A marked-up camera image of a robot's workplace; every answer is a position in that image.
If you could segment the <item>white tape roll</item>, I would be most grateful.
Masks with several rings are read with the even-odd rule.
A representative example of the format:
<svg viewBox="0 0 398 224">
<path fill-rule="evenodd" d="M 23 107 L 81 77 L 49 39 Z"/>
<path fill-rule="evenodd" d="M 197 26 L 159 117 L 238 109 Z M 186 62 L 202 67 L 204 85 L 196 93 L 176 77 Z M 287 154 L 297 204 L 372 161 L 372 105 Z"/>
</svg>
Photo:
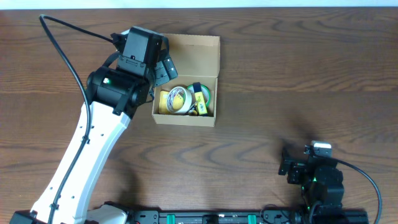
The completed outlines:
<svg viewBox="0 0 398 224">
<path fill-rule="evenodd" d="M 182 86 L 171 89 L 166 99 L 166 108 L 172 114 L 186 114 L 193 104 L 192 94 Z"/>
</svg>

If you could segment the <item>brown cardboard box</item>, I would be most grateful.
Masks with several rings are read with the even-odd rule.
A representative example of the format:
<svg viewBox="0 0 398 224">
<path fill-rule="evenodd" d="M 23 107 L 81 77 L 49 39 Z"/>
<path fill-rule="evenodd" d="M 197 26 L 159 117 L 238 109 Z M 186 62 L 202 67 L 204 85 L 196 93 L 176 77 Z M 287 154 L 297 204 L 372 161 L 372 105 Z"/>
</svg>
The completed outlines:
<svg viewBox="0 0 398 224">
<path fill-rule="evenodd" d="M 156 124 L 213 127 L 216 122 L 218 74 L 220 71 L 220 37 L 210 35 L 165 34 L 169 40 L 169 54 L 178 77 L 154 89 L 152 117 Z M 210 91 L 208 116 L 160 114 L 162 91 L 176 86 L 187 87 L 199 82 Z"/>
</svg>

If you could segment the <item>yellow sticky note pad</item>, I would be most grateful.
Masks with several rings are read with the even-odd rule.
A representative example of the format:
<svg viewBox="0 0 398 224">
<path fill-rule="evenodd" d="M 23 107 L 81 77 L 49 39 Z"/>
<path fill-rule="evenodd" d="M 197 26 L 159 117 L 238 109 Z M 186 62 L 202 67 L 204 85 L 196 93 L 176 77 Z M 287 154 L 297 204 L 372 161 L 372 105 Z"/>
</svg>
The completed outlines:
<svg viewBox="0 0 398 224">
<path fill-rule="evenodd" d="M 172 95 L 172 99 L 169 99 L 169 92 L 162 90 L 159 96 L 159 114 L 170 114 L 170 110 L 174 113 L 180 110 L 185 102 L 183 93 L 177 93 Z"/>
</svg>

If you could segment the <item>green tape roll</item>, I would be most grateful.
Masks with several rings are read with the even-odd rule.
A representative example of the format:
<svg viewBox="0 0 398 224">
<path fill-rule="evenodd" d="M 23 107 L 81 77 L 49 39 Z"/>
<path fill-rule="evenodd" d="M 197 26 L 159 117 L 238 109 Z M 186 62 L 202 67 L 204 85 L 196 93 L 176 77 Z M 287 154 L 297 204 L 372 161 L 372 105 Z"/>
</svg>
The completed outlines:
<svg viewBox="0 0 398 224">
<path fill-rule="evenodd" d="M 189 90 L 192 93 L 192 95 L 195 96 L 193 85 L 187 86 L 187 90 Z M 205 99 L 206 107 L 208 108 L 210 106 L 210 101 L 211 101 L 211 91 L 205 85 L 201 85 L 201 91 Z"/>
</svg>

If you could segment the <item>yellow blue highlighter pen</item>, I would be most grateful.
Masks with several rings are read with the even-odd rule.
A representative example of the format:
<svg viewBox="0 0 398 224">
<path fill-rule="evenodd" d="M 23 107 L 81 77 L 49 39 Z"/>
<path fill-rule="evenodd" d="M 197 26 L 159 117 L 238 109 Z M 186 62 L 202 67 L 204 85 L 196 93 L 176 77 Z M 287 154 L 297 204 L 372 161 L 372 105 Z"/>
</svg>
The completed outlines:
<svg viewBox="0 0 398 224">
<path fill-rule="evenodd" d="M 194 91 L 194 94 L 195 94 L 195 99 L 197 101 L 198 114 L 200 116 L 207 116 L 208 112 L 207 112 L 207 108 L 206 108 L 204 95 L 203 95 L 203 92 L 201 90 L 201 83 L 196 82 L 196 83 L 193 83 L 192 86 L 193 86 L 193 91 Z"/>
</svg>

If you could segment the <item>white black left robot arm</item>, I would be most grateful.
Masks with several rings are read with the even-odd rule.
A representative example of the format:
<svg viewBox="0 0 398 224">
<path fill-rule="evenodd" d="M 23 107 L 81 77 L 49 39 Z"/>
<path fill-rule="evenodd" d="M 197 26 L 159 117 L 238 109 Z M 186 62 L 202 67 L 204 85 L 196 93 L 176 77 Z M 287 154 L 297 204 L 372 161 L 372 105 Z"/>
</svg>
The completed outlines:
<svg viewBox="0 0 398 224">
<path fill-rule="evenodd" d="M 165 35 L 134 26 L 111 37 L 116 52 L 89 74 L 78 125 L 52 180 L 11 223 L 95 223 L 88 206 L 113 146 L 153 89 L 177 78 Z"/>
</svg>

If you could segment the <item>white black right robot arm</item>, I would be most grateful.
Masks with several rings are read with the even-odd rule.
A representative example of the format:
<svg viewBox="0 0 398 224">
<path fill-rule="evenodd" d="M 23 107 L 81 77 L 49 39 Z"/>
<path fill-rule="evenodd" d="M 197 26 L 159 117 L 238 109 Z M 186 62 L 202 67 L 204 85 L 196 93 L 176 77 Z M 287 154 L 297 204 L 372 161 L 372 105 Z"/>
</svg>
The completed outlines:
<svg viewBox="0 0 398 224">
<path fill-rule="evenodd" d="M 306 160 L 293 158 L 282 150 L 279 175 L 286 175 L 289 184 L 301 186 L 304 205 L 289 215 L 292 223 L 326 223 L 329 218 L 339 220 L 342 215 L 343 173 L 331 157 L 320 156 L 306 149 Z"/>
</svg>

